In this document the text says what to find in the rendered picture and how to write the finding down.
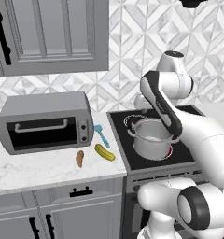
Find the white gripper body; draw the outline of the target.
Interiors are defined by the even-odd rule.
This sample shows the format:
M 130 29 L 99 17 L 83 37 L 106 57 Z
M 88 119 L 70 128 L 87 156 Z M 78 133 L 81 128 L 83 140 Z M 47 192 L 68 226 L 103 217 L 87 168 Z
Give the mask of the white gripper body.
M 141 92 L 136 94 L 133 104 L 135 108 L 139 110 L 152 108 L 149 101 L 144 97 L 144 95 Z

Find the silver pot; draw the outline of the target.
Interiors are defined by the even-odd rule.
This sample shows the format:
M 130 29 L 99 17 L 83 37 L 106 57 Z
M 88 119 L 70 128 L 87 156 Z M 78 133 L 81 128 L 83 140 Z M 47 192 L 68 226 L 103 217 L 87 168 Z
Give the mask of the silver pot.
M 133 148 L 141 157 L 151 161 L 163 161 L 171 153 L 172 144 L 178 142 L 158 119 L 141 119 L 128 134 L 134 138 Z

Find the blue spatula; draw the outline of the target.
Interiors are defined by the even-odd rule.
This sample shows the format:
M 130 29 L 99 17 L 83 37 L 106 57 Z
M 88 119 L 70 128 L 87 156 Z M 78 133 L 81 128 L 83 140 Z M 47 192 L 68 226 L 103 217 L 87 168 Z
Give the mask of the blue spatula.
M 102 128 L 102 126 L 100 124 L 95 125 L 94 126 L 94 131 L 97 132 L 100 135 L 100 137 L 101 137 L 102 141 L 104 142 L 105 146 L 107 148 L 110 148 L 110 145 L 109 145 L 108 141 L 106 140 L 106 138 L 103 135 L 103 128 Z

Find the yellow-green cucumber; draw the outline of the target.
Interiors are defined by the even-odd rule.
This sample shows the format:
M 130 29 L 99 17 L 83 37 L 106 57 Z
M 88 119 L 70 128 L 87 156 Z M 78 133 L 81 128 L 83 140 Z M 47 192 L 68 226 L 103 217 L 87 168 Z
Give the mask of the yellow-green cucumber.
M 116 159 L 116 156 L 105 149 L 101 144 L 96 144 L 94 149 L 102 158 L 108 161 L 114 161 Z

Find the brown sweet potato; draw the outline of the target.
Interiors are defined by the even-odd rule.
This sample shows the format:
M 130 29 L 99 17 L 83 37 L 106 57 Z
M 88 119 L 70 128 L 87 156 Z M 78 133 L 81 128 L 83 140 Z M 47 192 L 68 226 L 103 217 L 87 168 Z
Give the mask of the brown sweet potato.
M 84 151 L 83 150 L 80 150 L 77 155 L 76 155 L 76 162 L 77 162 L 77 166 L 79 168 L 82 167 L 82 164 L 83 164 L 83 158 L 84 158 Z

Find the black hob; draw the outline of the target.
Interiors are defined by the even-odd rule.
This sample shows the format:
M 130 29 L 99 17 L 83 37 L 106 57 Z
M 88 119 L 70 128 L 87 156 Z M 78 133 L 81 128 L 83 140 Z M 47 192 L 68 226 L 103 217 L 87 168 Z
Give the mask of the black hob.
M 122 158 L 130 166 L 130 171 L 155 171 L 191 167 L 195 174 L 202 172 L 193 160 L 188 148 L 181 141 L 172 144 L 172 154 L 163 161 L 151 161 L 139 156 L 133 148 L 134 139 L 127 132 L 126 120 L 130 116 L 140 115 L 153 119 L 159 117 L 153 109 L 149 109 L 146 114 L 143 114 L 141 110 L 114 111 L 107 114 L 118 146 L 122 150 Z

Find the grey drawer front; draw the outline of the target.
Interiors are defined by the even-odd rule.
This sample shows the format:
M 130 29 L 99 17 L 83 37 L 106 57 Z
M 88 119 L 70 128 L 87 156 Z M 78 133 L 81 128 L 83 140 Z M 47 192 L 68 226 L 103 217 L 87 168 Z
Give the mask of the grey drawer front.
M 35 208 L 31 191 L 0 195 L 0 214 Z
M 76 188 L 77 190 L 84 190 L 86 186 L 93 189 L 92 195 L 107 195 L 114 194 L 117 190 L 115 187 L 121 185 L 122 178 L 109 178 L 99 181 L 84 182 L 79 184 L 72 184 L 66 186 L 51 187 L 48 189 L 36 190 L 36 195 L 41 200 L 50 199 L 52 201 L 59 199 L 67 199 L 69 197 L 69 192 Z

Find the grey toaster oven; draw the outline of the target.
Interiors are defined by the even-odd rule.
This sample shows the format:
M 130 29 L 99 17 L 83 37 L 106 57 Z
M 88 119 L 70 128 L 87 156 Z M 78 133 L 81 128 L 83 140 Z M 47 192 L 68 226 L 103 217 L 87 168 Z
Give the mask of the grey toaster oven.
M 66 128 L 18 134 L 22 129 L 62 125 Z M 86 136 L 88 141 L 81 142 Z M 0 113 L 0 141 L 7 153 L 19 155 L 64 148 L 83 148 L 93 139 L 93 120 L 86 93 L 83 91 L 10 96 Z

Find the grey oven front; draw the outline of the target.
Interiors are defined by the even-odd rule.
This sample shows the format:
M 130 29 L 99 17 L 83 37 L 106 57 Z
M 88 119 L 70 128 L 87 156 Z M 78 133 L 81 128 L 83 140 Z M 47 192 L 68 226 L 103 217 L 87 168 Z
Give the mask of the grey oven front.
M 193 179 L 197 184 L 206 182 L 202 171 L 198 168 L 157 171 L 151 174 L 128 176 L 124 197 L 123 221 L 121 225 L 121 239 L 136 239 L 140 230 L 148 223 L 150 213 L 143 209 L 137 201 L 139 188 L 150 182 L 176 177 Z

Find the black range hood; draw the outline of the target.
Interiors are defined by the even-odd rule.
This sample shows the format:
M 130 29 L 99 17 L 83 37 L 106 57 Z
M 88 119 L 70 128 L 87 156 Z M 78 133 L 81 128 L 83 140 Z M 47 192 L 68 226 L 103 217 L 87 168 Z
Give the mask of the black range hood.
M 208 0 L 179 0 L 184 8 L 196 8 L 200 3 Z

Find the grey base cupboard door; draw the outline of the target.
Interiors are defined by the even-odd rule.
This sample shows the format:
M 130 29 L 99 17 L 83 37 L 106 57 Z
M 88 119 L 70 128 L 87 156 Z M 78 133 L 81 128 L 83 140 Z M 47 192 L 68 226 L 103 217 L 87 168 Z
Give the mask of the grey base cupboard door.
M 35 217 L 40 239 L 46 239 L 36 209 L 0 214 L 0 239 L 35 239 L 29 217 Z
M 43 206 L 51 214 L 55 239 L 119 239 L 122 195 Z

